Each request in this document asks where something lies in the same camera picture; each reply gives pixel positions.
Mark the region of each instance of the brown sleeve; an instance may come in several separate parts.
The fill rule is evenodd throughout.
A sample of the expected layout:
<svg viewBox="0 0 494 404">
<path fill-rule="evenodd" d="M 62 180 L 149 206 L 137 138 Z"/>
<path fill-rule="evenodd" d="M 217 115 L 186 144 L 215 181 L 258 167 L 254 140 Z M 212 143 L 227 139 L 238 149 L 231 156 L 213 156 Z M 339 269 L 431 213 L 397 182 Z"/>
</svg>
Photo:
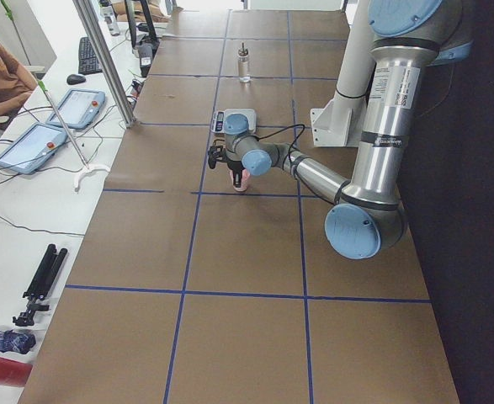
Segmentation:
<svg viewBox="0 0 494 404">
<path fill-rule="evenodd" d="M 14 57 L 11 54 L 11 52 L 5 49 L 1 44 L 0 44 L 0 57 L 2 58 L 9 72 L 16 73 L 17 69 L 19 68 L 20 62 L 17 60 L 16 57 Z"/>
</svg>

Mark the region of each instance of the metal pole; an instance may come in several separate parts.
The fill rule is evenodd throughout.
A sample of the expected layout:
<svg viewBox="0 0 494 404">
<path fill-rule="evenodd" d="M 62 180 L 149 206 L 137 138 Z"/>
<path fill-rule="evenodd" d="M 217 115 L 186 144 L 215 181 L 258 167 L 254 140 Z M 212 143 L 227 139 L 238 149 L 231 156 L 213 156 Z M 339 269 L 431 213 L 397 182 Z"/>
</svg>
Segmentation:
<svg viewBox="0 0 494 404">
<path fill-rule="evenodd" d="M 103 68 L 104 78 L 109 85 L 115 103 L 118 105 L 125 126 L 130 128 L 135 122 L 135 116 L 132 113 L 132 108 L 121 86 L 120 76 L 112 61 L 112 56 L 110 56 L 109 48 L 106 45 L 101 27 L 98 24 L 92 2 L 91 0 L 73 0 L 73 2 L 82 20 L 82 25 L 86 30 L 89 41 L 95 49 L 97 58 Z"/>
<path fill-rule="evenodd" d="M 56 106 L 56 103 L 52 101 L 52 98 L 50 97 L 50 94 L 48 94 L 48 90 L 45 87 L 45 84 L 39 80 L 37 82 L 39 84 L 39 87 L 41 87 L 41 90 L 43 90 L 43 94 L 45 95 L 48 104 L 54 109 L 54 114 L 56 114 L 56 118 L 60 121 L 61 127 L 63 130 L 66 132 L 67 137 L 71 141 L 72 145 L 74 146 L 75 150 L 77 151 L 78 156 L 80 157 L 80 160 L 82 160 L 82 163 L 86 168 L 89 168 L 89 162 L 86 159 L 86 157 L 82 154 L 82 150 L 80 150 L 80 147 L 77 144 L 77 140 L 75 139 L 75 136 L 72 135 L 71 130 L 69 129 L 69 126 L 65 123 L 65 120 L 61 117 L 60 110 Z"/>
<path fill-rule="evenodd" d="M 17 28 L 17 25 L 14 23 L 13 11 L 11 11 L 11 8 L 8 6 L 8 4 L 5 2 L 5 0 L 0 0 L 0 3 L 3 5 L 3 9 L 5 9 L 5 15 L 7 15 L 8 19 L 10 19 L 11 22 L 13 23 L 14 32 L 17 33 L 17 36 L 19 38 L 19 42 L 22 45 L 22 51 L 24 52 L 24 55 L 26 56 L 26 60 L 28 61 L 28 64 L 31 65 L 31 60 L 29 59 L 28 52 L 26 51 L 26 47 L 24 46 L 24 42 L 22 41 L 22 38 L 20 37 L 19 29 Z"/>
</svg>

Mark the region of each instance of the computer mouse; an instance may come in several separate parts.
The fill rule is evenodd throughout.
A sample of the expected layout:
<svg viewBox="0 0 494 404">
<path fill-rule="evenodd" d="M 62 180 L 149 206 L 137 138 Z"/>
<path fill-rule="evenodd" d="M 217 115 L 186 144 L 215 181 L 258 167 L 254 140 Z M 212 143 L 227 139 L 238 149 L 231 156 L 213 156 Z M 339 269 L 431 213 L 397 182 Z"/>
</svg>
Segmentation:
<svg viewBox="0 0 494 404">
<path fill-rule="evenodd" d="M 67 84 L 70 86 L 73 84 L 80 84 L 81 82 L 86 81 L 86 76 L 83 76 L 82 74 L 70 74 L 67 76 Z"/>
</svg>

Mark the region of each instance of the clear bottle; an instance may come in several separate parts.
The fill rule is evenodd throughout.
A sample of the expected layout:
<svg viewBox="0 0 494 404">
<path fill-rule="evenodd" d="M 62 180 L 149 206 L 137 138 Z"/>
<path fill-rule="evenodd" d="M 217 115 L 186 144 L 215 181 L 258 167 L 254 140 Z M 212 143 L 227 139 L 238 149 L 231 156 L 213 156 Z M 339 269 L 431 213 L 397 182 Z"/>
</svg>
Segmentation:
<svg viewBox="0 0 494 404">
<path fill-rule="evenodd" d="M 240 82 L 250 82 L 250 60 L 244 42 L 241 43 L 241 48 L 237 52 L 237 70 Z"/>
<path fill-rule="evenodd" d="M 101 15 L 104 18 L 104 21 L 109 26 L 109 31 L 112 36 L 118 36 L 120 34 L 120 27 L 118 26 L 118 22 L 115 19 L 114 9 L 110 4 L 109 0 L 98 0 L 99 5 L 101 6 Z"/>
</svg>

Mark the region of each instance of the brown cardboard surface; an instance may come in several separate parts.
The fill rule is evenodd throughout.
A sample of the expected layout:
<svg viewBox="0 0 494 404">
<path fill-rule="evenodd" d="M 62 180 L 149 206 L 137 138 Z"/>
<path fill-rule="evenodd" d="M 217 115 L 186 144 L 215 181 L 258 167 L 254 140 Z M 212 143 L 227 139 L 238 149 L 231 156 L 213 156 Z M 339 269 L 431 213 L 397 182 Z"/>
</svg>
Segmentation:
<svg viewBox="0 0 494 404">
<path fill-rule="evenodd" d="M 257 128 L 256 135 L 260 137 L 269 136 L 277 130 L 280 129 Z M 222 139 L 222 137 L 213 137 L 213 139 Z M 293 140 L 293 130 L 286 130 L 263 141 L 291 143 Z M 248 189 L 245 194 L 297 195 L 297 182 L 289 174 L 278 169 L 269 170 L 268 173 L 261 177 L 251 176 L 248 179 L 248 183 Z M 231 186 L 230 170 L 225 164 L 218 164 L 214 170 L 206 171 L 203 190 L 204 192 L 226 194 L 234 194 L 236 192 Z"/>
<path fill-rule="evenodd" d="M 217 76 L 224 40 L 164 37 L 150 74 Z"/>
<path fill-rule="evenodd" d="M 169 403 L 308 402 L 301 301 L 187 296 Z"/>
<path fill-rule="evenodd" d="M 104 192 L 69 284 L 180 290 L 196 196 Z"/>
<path fill-rule="evenodd" d="M 211 122 L 215 77 L 149 76 L 135 108 L 135 117 L 151 124 Z"/>
<path fill-rule="evenodd" d="M 455 404 L 430 305 L 312 301 L 317 404 Z"/>
<path fill-rule="evenodd" d="M 174 11 L 167 26 L 167 35 L 194 38 L 224 38 L 228 11 Z"/>
<path fill-rule="evenodd" d="M 336 254 L 325 236 L 324 222 L 332 207 L 319 199 L 303 199 L 302 204 L 310 295 L 428 299 L 409 234 L 375 257 L 348 259 Z"/>
<path fill-rule="evenodd" d="M 237 194 L 226 165 L 204 167 L 213 109 L 255 109 L 259 136 L 310 125 L 345 17 L 182 11 L 168 31 L 183 38 L 157 53 L 20 402 L 456 403 L 409 234 L 348 260 L 325 238 L 331 206 L 288 174 Z M 250 83 L 226 77 L 239 39 Z M 217 73 L 193 69 L 198 50 Z M 298 144 L 351 176 L 355 149 L 315 148 L 310 128 Z"/>
<path fill-rule="evenodd" d="M 258 125 L 292 125 L 291 83 L 289 79 L 253 78 L 239 82 L 231 77 L 220 80 L 217 109 L 252 108 Z"/>
<path fill-rule="evenodd" d="M 64 290 L 20 404 L 160 402 L 179 296 Z"/>
<path fill-rule="evenodd" d="M 250 74 L 253 77 L 289 77 L 287 40 L 227 40 L 222 59 L 222 76 L 237 76 L 237 51 L 242 44 L 248 49 Z"/>
<path fill-rule="evenodd" d="M 293 94 L 297 123 L 311 126 L 311 109 L 325 108 L 327 103 L 334 97 L 336 88 L 336 80 L 294 80 Z"/>
<path fill-rule="evenodd" d="M 296 198 L 204 195 L 190 290 L 302 295 Z"/>
<path fill-rule="evenodd" d="M 230 14 L 228 38 L 288 39 L 288 14 L 285 11 L 234 10 Z"/>
<path fill-rule="evenodd" d="M 346 14 L 340 11 L 290 11 L 289 37 L 292 40 L 346 40 Z"/>
<path fill-rule="evenodd" d="M 291 43 L 294 77 L 337 78 L 346 43 L 325 40 L 294 40 Z"/>
<path fill-rule="evenodd" d="M 104 187 L 197 191 L 209 130 L 209 126 L 133 126 L 125 132 Z"/>
</svg>

